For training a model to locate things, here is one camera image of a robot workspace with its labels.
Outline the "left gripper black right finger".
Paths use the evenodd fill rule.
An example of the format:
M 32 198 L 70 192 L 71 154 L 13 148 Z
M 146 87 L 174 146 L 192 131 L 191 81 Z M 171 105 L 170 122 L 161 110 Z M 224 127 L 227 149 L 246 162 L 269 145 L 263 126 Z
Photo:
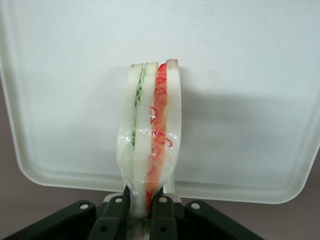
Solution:
M 183 206 L 175 195 L 152 201 L 151 240 L 261 240 L 262 237 L 204 201 Z

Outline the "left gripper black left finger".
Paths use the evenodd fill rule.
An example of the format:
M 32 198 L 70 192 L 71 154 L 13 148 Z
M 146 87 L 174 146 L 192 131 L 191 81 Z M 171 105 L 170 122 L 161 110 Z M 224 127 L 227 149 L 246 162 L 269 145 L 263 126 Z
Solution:
M 124 240 L 129 199 L 106 197 L 100 206 L 77 201 L 7 237 L 6 240 Z

